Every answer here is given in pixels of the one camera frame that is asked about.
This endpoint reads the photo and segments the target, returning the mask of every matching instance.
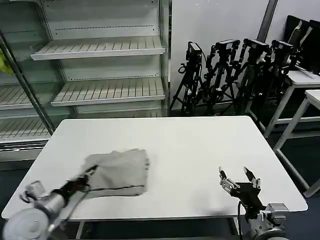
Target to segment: refrigerated display case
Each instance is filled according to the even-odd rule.
[[[16,68],[0,72],[0,144],[47,140],[66,118],[167,116],[170,7],[0,0],[2,47]]]
[[[168,114],[170,1],[35,0],[7,4],[20,5],[22,10],[24,4],[37,11],[33,25],[41,25],[38,32],[45,37],[24,56],[33,61],[36,69],[32,70],[41,83],[45,79],[51,85],[43,88],[36,76],[26,76],[26,80],[40,102],[50,99],[44,108],[50,118],[52,108],[69,108],[72,118]],[[16,28],[24,17],[15,19],[10,27]],[[55,75],[37,69],[46,71],[49,66]]]

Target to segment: black cable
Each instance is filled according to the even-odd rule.
[[[76,208],[78,207],[78,205],[85,199],[85,197],[88,195],[88,193],[91,192],[91,186],[88,184],[87,185],[87,190],[83,191],[83,196],[80,198],[80,200],[73,206],[72,210],[69,212],[68,216],[66,217],[66,219],[62,222],[62,224],[66,224],[70,217],[72,216],[72,214],[75,212]]]
[[[203,57],[204,57],[205,62],[207,62],[207,58],[206,58],[206,55],[205,55],[204,51],[202,50],[202,48],[199,46],[198,43],[195,42],[195,44],[197,44],[197,46],[198,46],[199,49],[201,50],[201,53],[202,53],[202,55],[203,55]]]
[[[239,201],[239,203],[238,203],[238,230],[239,230],[239,238],[240,238],[240,240],[243,240],[242,230],[241,230],[241,219],[240,219],[240,208],[241,208],[241,204],[242,204],[242,202]]]

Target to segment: yellow object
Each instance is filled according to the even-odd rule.
[[[5,72],[7,74],[11,74],[11,75],[14,74],[14,71],[8,64],[7,59],[1,49],[0,49],[0,71]]]

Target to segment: glass door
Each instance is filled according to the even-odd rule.
[[[0,2],[0,144],[46,141],[71,114],[50,105],[63,85],[57,68],[30,57],[45,41],[35,3]]]

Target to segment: white wall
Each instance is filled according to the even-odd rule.
[[[268,2],[269,0],[172,0],[171,99],[183,77],[178,73],[178,68],[181,63],[186,62],[188,41],[198,43],[207,55],[216,42],[256,39]],[[176,102],[173,108],[179,107]]]
[[[320,0],[279,0],[268,31],[266,43],[281,40],[284,36],[287,16],[309,21],[320,21]]]

